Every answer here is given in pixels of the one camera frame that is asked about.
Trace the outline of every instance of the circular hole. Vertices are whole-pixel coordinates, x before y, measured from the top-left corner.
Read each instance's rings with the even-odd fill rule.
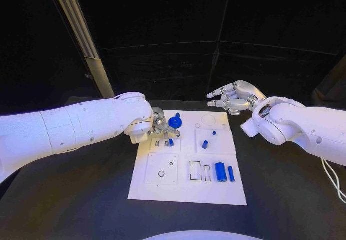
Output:
[[[315,143],[320,145],[323,142],[323,139],[318,137],[317,140],[315,140]]]

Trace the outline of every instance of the table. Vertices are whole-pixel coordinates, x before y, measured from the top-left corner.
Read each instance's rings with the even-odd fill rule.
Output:
[[[148,102],[164,110],[223,111],[204,102]],[[1,239],[140,240],[187,230],[344,239],[346,205],[321,160],[291,142],[249,138],[240,129],[249,117],[249,111],[227,117],[248,206],[128,200],[138,146],[121,134],[23,167],[0,201]],[[346,169],[331,167],[346,189]]]

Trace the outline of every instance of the white board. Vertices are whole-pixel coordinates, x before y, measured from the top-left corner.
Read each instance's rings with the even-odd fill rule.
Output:
[[[180,137],[168,134],[174,146],[164,146],[163,133],[151,134],[138,145],[128,199],[246,206],[227,114],[164,110],[167,121],[177,112]],[[216,163],[225,164],[226,182],[217,182]]]

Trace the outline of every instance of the small blue cylinder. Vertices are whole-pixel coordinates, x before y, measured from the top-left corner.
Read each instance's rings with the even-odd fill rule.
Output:
[[[207,149],[207,141],[203,141],[203,146],[202,146],[203,149]]]
[[[223,183],[227,181],[227,175],[226,175],[226,169],[225,169],[225,164],[222,162],[215,164],[216,168],[216,177],[217,177],[217,182]]]
[[[227,167],[227,172],[229,172],[229,180],[230,180],[230,182],[235,182],[236,181],[235,180],[235,174],[233,174],[233,169],[232,169],[230,166]]]

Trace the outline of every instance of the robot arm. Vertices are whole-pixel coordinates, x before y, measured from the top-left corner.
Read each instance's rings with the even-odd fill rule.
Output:
[[[111,99],[78,103],[47,111],[0,117],[0,183],[26,164],[53,154],[116,137],[137,144],[148,133],[177,130],[164,125],[145,96],[128,92]]]
[[[223,107],[230,115],[252,111],[252,118],[240,125],[252,138],[258,133],[281,145],[294,142],[311,155],[346,166],[346,111],[305,107],[284,97],[266,98],[248,82],[239,80],[213,91],[206,97],[220,96],[210,107]]]

